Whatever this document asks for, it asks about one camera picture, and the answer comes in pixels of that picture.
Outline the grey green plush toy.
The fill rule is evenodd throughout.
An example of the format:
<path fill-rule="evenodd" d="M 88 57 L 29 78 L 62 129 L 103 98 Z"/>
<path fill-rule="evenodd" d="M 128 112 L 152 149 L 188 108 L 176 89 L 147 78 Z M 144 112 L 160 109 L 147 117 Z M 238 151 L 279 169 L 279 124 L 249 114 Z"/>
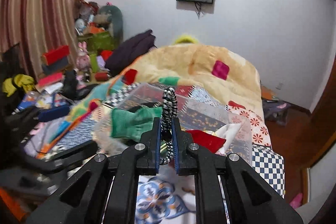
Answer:
<path fill-rule="evenodd" d="M 104 27 L 112 38 L 120 42 L 123 38 L 123 17 L 121 10 L 114 5 L 102 6 L 93 22 Z"/>

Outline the striped red beige curtain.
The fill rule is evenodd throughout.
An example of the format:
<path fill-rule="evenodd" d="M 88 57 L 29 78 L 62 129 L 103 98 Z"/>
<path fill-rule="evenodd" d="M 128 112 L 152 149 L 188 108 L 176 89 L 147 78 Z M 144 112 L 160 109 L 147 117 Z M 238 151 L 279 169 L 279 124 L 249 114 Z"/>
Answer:
<path fill-rule="evenodd" d="M 83 0 L 1 0 L 1 52 L 20 45 L 21 65 L 34 78 L 42 72 L 42 54 L 68 46 L 77 55 L 75 19 Z"/>

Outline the patterned patchwork tablecloth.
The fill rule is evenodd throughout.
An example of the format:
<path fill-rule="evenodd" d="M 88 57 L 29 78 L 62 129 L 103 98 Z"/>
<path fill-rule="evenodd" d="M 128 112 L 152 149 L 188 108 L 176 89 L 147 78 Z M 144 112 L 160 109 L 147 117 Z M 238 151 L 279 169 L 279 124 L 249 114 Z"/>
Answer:
<path fill-rule="evenodd" d="M 173 143 L 178 175 L 194 177 L 197 223 L 290 223 L 301 218 L 238 154 L 220 156 L 194 142 L 176 117 L 175 92 L 166 89 L 162 118 L 123 153 L 96 155 L 27 219 L 28 223 L 158 222 L 183 211 L 167 184 L 140 184 L 159 171 L 161 139 Z"/>

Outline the green knit cloth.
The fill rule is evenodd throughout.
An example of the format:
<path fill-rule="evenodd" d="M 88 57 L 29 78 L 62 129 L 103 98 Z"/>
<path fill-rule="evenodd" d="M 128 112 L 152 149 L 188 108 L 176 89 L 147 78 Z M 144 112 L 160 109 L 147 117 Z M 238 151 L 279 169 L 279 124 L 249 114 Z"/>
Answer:
<path fill-rule="evenodd" d="M 130 139 L 139 142 L 143 133 L 152 130 L 154 118 L 160 118 L 161 115 L 161 107 L 140 107 L 135 113 L 113 109 L 110 136 L 115 139 Z"/>

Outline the yellow green fuzzy object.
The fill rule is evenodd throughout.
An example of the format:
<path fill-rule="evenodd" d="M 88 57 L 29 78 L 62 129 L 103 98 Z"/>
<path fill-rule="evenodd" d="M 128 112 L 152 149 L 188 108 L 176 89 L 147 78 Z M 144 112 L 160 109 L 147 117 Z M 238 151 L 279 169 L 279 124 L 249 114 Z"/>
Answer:
<path fill-rule="evenodd" d="M 181 35 L 175 41 L 173 42 L 173 45 L 178 45 L 178 44 L 198 44 L 199 41 L 190 36 L 190 35 Z"/>

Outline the red flat box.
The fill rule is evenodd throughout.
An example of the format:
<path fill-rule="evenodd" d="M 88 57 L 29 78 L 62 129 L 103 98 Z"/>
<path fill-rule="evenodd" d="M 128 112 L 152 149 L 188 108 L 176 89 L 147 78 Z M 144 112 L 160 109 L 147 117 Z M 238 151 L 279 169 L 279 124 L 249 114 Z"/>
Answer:
<path fill-rule="evenodd" d="M 42 54 L 42 63 L 44 65 L 52 65 L 70 54 L 69 46 L 61 46 L 55 50 Z"/>

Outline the green cardboard box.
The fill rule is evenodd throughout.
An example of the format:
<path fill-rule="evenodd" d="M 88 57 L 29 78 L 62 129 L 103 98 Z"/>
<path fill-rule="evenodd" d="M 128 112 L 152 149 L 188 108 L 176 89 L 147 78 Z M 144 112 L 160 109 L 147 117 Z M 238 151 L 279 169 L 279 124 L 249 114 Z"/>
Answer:
<path fill-rule="evenodd" d="M 120 45 L 120 40 L 110 35 L 108 31 L 97 34 L 86 34 L 77 36 L 78 42 L 87 43 L 88 52 L 96 52 L 102 50 L 115 50 Z"/>

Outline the clear plastic storage box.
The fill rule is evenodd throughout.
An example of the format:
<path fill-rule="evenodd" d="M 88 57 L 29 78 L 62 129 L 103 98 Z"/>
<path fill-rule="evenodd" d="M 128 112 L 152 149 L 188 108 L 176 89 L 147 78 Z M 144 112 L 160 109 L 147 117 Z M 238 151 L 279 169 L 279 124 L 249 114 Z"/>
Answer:
<path fill-rule="evenodd" d="M 128 110 L 143 103 L 162 102 L 163 90 L 150 84 L 139 84 L 118 99 L 116 108 Z M 206 91 L 192 88 L 189 95 L 177 95 L 177 117 L 183 130 L 201 130 L 215 132 L 229 123 L 241 123 L 241 129 L 231 144 L 230 153 L 236 153 L 248 164 L 252 164 L 252 136 L 248 118 L 228 111 L 228 108 L 216 102 L 207 101 Z M 111 111 L 93 127 L 93 137 L 98 145 L 109 155 L 117 155 L 125 148 L 121 139 L 113 139 L 111 134 Z"/>

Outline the beige colourful blanket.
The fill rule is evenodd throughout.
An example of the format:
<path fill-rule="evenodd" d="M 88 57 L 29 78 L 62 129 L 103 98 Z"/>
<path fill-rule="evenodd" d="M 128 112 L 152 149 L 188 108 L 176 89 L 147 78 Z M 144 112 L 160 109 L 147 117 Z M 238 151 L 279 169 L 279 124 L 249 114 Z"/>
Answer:
<path fill-rule="evenodd" d="M 96 86 L 65 117 L 67 132 L 79 117 L 88 112 L 91 102 L 100 105 L 107 97 L 125 87 L 124 74 L 135 70 L 136 83 L 161 83 L 170 80 L 172 85 L 199 86 L 229 110 L 250 119 L 252 141 L 270 144 L 264 123 L 261 101 L 260 75 L 257 69 L 224 47 L 203 44 L 180 44 L 152 50 L 132 62 L 119 75 Z"/>

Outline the black white striped knit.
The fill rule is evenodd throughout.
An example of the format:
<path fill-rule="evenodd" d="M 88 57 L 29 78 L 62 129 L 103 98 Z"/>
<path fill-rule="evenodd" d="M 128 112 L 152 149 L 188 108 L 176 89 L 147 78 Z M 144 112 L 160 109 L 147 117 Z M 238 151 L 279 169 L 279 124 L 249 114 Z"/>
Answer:
<path fill-rule="evenodd" d="M 163 91 L 162 96 L 162 115 L 160 118 L 160 134 L 161 141 L 165 142 L 166 154 L 165 157 L 161 157 L 159 164 L 167 165 L 174 157 L 174 146 L 173 146 L 173 134 L 172 134 L 172 123 L 173 119 L 177 117 L 178 105 L 177 96 L 174 88 L 167 87 Z"/>

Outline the brown wooden door frame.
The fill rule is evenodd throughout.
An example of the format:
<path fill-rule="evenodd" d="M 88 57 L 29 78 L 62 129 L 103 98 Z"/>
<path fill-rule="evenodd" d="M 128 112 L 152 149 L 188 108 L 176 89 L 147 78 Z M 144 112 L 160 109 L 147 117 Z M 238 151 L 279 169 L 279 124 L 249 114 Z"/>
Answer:
<path fill-rule="evenodd" d="M 335 142 L 335 65 L 302 137 L 300 161 L 304 168 L 315 165 Z"/>

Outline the red soft cloth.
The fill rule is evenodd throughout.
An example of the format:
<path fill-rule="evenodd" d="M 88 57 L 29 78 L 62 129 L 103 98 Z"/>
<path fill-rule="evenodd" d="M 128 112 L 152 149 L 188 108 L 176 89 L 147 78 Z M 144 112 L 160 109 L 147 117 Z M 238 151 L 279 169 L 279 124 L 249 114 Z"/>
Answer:
<path fill-rule="evenodd" d="M 226 139 L 208 134 L 201 130 L 186 130 L 186 132 L 192 136 L 194 143 L 205 147 L 212 153 L 216 153 L 226 142 Z"/>

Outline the white soft cloth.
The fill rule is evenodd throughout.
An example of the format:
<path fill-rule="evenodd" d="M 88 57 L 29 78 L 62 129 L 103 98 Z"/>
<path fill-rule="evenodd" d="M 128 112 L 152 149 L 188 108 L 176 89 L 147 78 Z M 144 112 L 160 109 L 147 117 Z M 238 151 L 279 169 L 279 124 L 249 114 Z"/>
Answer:
<path fill-rule="evenodd" d="M 224 145 L 222 145 L 217 151 L 217 155 L 226 156 L 230 153 L 230 147 L 235 140 L 236 135 L 242 127 L 241 123 L 229 123 L 218 130 L 216 130 L 213 135 L 225 140 Z"/>

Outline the grey backpack on floor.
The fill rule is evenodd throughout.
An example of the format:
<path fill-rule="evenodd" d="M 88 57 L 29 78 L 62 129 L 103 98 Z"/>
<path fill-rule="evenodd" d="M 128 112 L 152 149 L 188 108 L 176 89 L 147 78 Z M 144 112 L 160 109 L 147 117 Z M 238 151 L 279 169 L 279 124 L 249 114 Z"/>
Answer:
<path fill-rule="evenodd" d="M 286 126 L 288 120 L 288 110 L 291 104 L 278 100 L 262 99 L 262 109 L 266 121 L 276 122 L 280 126 Z"/>

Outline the dark purple clothing pile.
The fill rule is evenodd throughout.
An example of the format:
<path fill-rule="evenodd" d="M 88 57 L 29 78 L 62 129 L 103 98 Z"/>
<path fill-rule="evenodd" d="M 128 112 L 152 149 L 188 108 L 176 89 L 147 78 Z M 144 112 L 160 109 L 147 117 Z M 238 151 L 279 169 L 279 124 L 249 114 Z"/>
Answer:
<path fill-rule="evenodd" d="M 120 74 L 138 57 L 148 53 L 152 48 L 156 47 L 156 37 L 152 33 L 152 30 L 147 30 L 137 34 L 124 41 L 113 51 L 105 62 L 105 69 L 108 69 L 109 74 L 112 77 Z"/>

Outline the pink bunny plush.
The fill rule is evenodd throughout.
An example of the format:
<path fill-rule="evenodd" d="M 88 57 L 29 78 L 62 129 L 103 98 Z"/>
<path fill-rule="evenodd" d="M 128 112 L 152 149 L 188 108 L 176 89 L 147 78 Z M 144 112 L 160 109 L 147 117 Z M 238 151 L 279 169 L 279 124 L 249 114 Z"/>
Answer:
<path fill-rule="evenodd" d="M 86 71 L 90 68 L 91 62 L 87 51 L 86 42 L 78 42 L 78 53 L 76 59 L 76 68 L 79 71 Z"/>

